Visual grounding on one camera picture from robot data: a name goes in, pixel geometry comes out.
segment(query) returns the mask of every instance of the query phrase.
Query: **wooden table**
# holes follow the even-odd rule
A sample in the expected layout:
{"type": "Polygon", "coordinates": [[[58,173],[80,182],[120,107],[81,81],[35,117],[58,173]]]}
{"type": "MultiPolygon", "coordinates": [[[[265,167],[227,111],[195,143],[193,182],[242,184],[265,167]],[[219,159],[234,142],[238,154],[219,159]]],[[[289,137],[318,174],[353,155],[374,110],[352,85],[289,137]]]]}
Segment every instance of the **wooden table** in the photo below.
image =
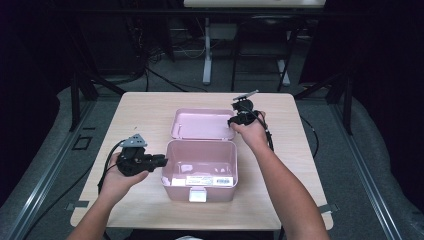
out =
{"type": "MultiPolygon", "coordinates": [[[[120,140],[140,133],[146,153],[165,154],[171,125],[179,108],[232,109],[238,93],[126,93],[121,99],[93,169],[80,196],[91,207],[109,151],[120,140]]],[[[249,98],[256,110],[267,113],[276,154],[302,181],[318,206],[327,204],[294,99],[289,94],[257,93],[249,98]]],[[[171,201],[156,169],[115,206],[108,227],[191,230],[279,230],[280,221],[269,199],[254,155],[240,135],[237,145],[239,182],[231,202],[190,203],[171,201]]],[[[88,208],[76,208],[76,226],[88,208]]],[[[327,229],[330,213],[322,214],[327,229]]]]}

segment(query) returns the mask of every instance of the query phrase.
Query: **box handle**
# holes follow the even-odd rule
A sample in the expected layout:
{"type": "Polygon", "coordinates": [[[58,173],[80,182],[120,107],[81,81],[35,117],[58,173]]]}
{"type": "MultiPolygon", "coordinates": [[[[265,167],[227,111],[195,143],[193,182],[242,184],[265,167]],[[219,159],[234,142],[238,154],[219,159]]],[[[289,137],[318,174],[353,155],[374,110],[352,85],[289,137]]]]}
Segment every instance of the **box handle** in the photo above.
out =
{"type": "Polygon", "coordinates": [[[190,188],[190,195],[188,200],[190,202],[206,202],[207,192],[204,187],[192,187],[190,188]]]}

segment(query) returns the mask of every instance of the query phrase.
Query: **hand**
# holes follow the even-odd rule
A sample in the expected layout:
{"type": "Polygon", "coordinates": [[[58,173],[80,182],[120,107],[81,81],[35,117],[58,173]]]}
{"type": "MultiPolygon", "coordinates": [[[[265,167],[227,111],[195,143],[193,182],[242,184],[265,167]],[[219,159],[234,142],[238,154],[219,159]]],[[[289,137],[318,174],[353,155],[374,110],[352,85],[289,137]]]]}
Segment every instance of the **hand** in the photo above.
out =
{"type": "Polygon", "coordinates": [[[120,153],[115,153],[110,158],[109,167],[113,166],[106,173],[99,199],[106,201],[111,206],[118,203],[130,190],[132,186],[143,181],[148,175],[148,171],[143,171],[137,175],[126,177],[118,169],[116,161],[120,153]]]}
{"type": "MultiPolygon", "coordinates": [[[[262,122],[264,122],[265,112],[261,113],[262,114],[259,114],[258,117],[262,122]]],[[[265,135],[265,129],[257,119],[247,126],[231,123],[230,127],[233,128],[234,131],[241,134],[243,140],[251,149],[260,148],[263,146],[268,147],[268,140],[265,135]]]]}

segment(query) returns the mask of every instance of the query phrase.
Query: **black curtain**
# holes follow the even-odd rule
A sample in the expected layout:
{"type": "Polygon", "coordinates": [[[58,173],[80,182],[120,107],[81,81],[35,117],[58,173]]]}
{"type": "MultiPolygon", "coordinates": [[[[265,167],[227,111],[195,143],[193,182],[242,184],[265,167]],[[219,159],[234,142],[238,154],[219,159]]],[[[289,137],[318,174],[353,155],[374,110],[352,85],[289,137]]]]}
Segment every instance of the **black curtain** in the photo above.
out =
{"type": "Polygon", "coordinates": [[[353,96],[382,134],[405,196],[424,212],[423,10],[419,0],[327,0],[325,11],[374,17],[320,21],[300,83],[324,81],[353,63],[353,96]]]}
{"type": "Polygon", "coordinates": [[[58,92],[69,86],[46,5],[2,1],[0,14],[0,204],[39,150],[59,111],[58,92]]]}

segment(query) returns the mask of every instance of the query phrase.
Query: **human arm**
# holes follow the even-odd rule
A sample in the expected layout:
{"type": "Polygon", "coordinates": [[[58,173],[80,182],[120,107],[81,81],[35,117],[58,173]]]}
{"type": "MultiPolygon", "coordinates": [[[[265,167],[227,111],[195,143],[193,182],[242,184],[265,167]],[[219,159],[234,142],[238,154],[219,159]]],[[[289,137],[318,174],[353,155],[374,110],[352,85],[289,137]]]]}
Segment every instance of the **human arm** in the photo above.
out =
{"type": "MultiPolygon", "coordinates": [[[[119,153],[112,155],[109,166],[116,164],[118,155],[119,153]]],[[[144,171],[135,176],[126,177],[116,166],[110,168],[106,173],[103,187],[97,200],[69,235],[68,239],[101,239],[112,208],[128,193],[133,185],[143,181],[148,174],[147,171],[144,171]]]]}
{"type": "Polygon", "coordinates": [[[255,155],[287,239],[329,239],[322,216],[299,179],[269,148],[263,126],[231,124],[255,155]]]}

